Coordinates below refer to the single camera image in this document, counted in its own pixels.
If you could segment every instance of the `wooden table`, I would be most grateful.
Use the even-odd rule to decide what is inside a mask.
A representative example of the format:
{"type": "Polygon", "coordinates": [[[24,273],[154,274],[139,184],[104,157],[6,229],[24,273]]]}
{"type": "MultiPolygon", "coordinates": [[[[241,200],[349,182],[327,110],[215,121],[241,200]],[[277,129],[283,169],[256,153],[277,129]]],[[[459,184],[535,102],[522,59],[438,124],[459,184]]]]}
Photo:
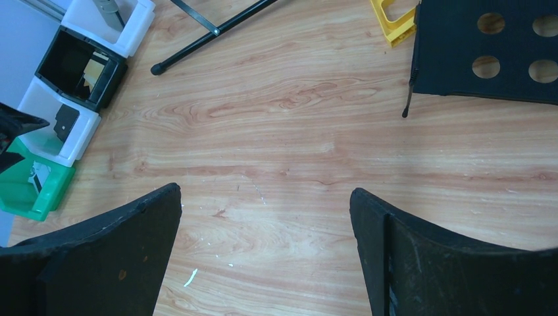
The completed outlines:
{"type": "MultiPolygon", "coordinates": [[[[154,77],[206,32],[156,3],[61,209],[17,218],[11,244],[177,182],[156,315],[370,315],[356,187],[487,242],[558,246],[558,108],[416,95],[402,119],[414,41],[390,49],[366,0],[279,1],[154,77]]],[[[253,0],[188,3],[220,24],[253,0]]]]}

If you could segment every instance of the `black tripod leg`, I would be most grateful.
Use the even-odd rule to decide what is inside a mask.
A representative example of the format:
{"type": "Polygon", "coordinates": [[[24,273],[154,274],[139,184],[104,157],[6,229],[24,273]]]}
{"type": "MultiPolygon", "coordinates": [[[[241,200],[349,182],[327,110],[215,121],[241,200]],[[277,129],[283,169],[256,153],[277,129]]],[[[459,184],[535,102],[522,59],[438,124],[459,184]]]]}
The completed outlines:
{"type": "Polygon", "coordinates": [[[203,25],[208,31],[219,35],[219,29],[209,22],[203,15],[199,14],[196,10],[192,9],[189,5],[185,4],[182,0],[171,0],[177,7],[181,8],[184,12],[188,13],[194,20],[203,25]]]}
{"type": "MultiPolygon", "coordinates": [[[[269,5],[277,2],[277,0],[260,0],[248,9],[242,11],[241,13],[237,14],[234,18],[226,21],[225,23],[219,26],[219,35],[226,33],[227,31],[231,30],[233,27],[237,26],[238,24],[246,21],[248,18],[253,16],[254,14],[260,12],[261,10],[269,7],[269,5]]],[[[168,59],[164,60],[159,64],[153,65],[151,67],[151,73],[155,76],[158,76],[164,73],[169,67],[176,64],[177,62],[181,61],[184,57],[190,55],[194,51],[197,51],[199,48],[204,46],[205,44],[213,41],[219,35],[215,35],[214,33],[207,33],[203,37],[199,38],[197,41],[193,42],[192,44],[186,46],[181,51],[177,52],[173,56],[169,57],[168,59]]]]}

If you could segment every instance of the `black plastic bin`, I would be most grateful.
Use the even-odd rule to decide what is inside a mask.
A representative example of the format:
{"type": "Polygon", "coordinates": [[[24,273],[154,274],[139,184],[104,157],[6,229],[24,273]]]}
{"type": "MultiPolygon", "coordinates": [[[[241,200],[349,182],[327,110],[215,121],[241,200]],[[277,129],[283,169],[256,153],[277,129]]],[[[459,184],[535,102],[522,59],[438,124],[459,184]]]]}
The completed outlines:
{"type": "Polygon", "coordinates": [[[128,70],[126,59],[61,26],[35,75],[63,97],[99,112],[128,70]]]}

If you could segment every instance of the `yellow plastic object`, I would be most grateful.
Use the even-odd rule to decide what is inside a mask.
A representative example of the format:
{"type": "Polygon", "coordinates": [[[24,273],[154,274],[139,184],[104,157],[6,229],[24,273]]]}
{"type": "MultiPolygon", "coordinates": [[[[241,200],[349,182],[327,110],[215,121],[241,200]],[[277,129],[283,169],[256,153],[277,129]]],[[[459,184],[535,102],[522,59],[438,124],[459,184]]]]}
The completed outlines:
{"type": "Polygon", "coordinates": [[[378,21],[382,27],[382,31],[384,32],[384,36],[392,48],[413,35],[417,30],[417,26],[415,25],[415,8],[395,21],[388,20],[384,9],[389,7],[394,1],[395,0],[370,0],[376,12],[376,17],[378,17],[378,21]]]}

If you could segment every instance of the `stacked storage bins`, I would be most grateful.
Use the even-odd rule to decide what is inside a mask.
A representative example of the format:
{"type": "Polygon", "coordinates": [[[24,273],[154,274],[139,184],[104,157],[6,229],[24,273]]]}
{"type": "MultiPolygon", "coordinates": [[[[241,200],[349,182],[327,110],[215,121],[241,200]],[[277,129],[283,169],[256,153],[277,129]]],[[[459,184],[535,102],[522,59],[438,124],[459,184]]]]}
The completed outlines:
{"type": "Polygon", "coordinates": [[[125,22],[111,28],[92,0],[73,0],[17,109],[50,125],[8,151],[24,160],[0,174],[0,209],[44,221],[75,173],[155,13],[150,0],[116,0],[125,22]]]}

